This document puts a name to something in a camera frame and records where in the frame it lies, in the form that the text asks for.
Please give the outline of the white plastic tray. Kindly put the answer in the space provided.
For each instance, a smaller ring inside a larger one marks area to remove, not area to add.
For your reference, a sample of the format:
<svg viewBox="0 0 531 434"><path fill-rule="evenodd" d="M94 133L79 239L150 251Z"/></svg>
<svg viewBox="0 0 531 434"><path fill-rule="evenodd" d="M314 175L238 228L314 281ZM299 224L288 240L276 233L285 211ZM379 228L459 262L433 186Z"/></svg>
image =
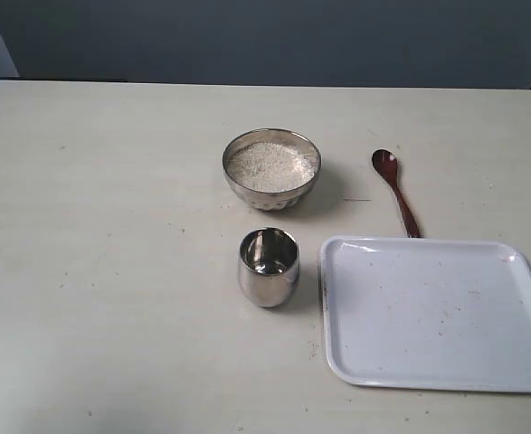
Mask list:
<svg viewBox="0 0 531 434"><path fill-rule="evenodd" d="M344 382L531 393L531 269L492 241L336 236L319 252L327 362Z"/></svg>

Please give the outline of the steel cup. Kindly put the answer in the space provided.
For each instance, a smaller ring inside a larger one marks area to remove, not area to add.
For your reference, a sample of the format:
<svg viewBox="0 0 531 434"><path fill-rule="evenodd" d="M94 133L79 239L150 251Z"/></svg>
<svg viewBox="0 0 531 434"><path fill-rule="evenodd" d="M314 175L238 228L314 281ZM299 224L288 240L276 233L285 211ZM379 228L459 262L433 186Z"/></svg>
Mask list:
<svg viewBox="0 0 531 434"><path fill-rule="evenodd" d="M259 228L242 239L237 278L253 305L275 308L289 301L297 290L299 273L299 246L286 231Z"/></svg>

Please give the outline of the dark red wooden spoon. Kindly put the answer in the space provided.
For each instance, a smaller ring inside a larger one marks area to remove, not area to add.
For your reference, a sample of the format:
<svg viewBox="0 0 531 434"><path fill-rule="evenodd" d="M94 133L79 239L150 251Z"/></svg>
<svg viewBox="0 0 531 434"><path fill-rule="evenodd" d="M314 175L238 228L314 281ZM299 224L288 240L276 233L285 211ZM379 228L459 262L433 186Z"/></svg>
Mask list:
<svg viewBox="0 0 531 434"><path fill-rule="evenodd" d="M406 234L409 238L421 238L422 232L411 207L406 202L399 185L399 164L394 154L386 149L377 149L372 154L372 166L392 189L398 203Z"/></svg>

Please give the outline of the steel bowl with rice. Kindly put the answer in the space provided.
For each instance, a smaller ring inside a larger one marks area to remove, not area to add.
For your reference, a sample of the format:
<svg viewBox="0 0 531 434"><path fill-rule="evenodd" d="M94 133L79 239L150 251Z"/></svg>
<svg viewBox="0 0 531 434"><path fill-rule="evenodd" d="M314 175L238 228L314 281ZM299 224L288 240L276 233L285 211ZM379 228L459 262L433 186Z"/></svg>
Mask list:
<svg viewBox="0 0 531 434"><path fill-rule="evenodd" d="M233 193L265 212L294 206L320 174L318 148L299 133L259 128L237 136L223 150L225 180Z"/></svg>

